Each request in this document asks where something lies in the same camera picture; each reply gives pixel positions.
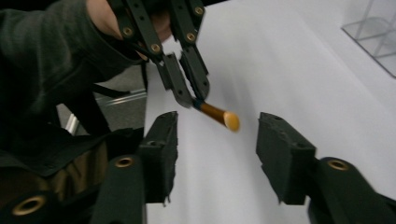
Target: screw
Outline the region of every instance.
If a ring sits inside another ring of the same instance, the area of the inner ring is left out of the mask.
[[[194,41],[194,40],[195,40],[195,35],[193,35],[192,33],[188,33],[188,34],[187,34],[187,38],[188,38],[190,41]]]
[[[151,45],[151,49],[154,51],[154,52],[160,52],[161,51],[161,48],[160,48],[160,46],[158,45],[158,44],[153,44],[153,45]]]
[[[198,15],[202,15],[202,14],[204,14],[204,10],[201,7],[196,7],[195,13]]]
[[[124,34],[127,35],[127,36],[131,36],[131,35],[134,33],[134,31],[133,31],[131,28],[129,28],[129,27],[124,27],[124,28],[122,29],[122,31],[123,31]]]

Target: paintbrush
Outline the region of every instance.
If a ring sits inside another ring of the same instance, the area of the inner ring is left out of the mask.
[[[233,132],[238,132],[239,130],[239,118],[231,111],[224,111],[218,109],[213,105],[206,103],[203,100],[193,99],[192,105],[198,111],[208,115],[210,118],[218,121],[220,124],[224,125],[226,128]]]

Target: gray floor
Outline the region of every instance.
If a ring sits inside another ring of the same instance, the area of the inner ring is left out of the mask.
[[[141,77],[140,66],[133,66],[124,73],[108,82],[98,83],[117,91],[130,91],[131,94],[119,99],[112,99],[96,94],[96,100],[101,107],[112,131],[122,128],[141,128],[145,123],[146,92]],[[58,111],[62,126],[66,128],[71,120],[70,111],[59,105]],[[81,126],[77,126],[75,135],[86,134]]]

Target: white surface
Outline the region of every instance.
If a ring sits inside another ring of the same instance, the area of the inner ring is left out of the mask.
[[[231,0],[207,9],[198,41],[207,102],[238,114],[239,133],[179,106],[151,67],[146,127],[176,110],[179,157],[172,202],[149,205],[149,224],[309,223],[306,207],[278,204],[261,170],[260,112],[287,120],[317,158],[351,162],[396,198],[396,80],[340,29],[353,22],[350,4]],[[178,51],[172,41],[165,48]]]

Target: person's arm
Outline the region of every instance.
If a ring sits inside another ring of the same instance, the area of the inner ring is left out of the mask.
[[[46,11],[0,11],[2,63],[12,73],[8,81],[17,89],[11,95],[19,102],[14,110],[40,113],[45,106],[57,105],[140,63],[100,34],[117,36],[103,30],[108,18],[97,8],[101,3],[106,1],[63,0]]]

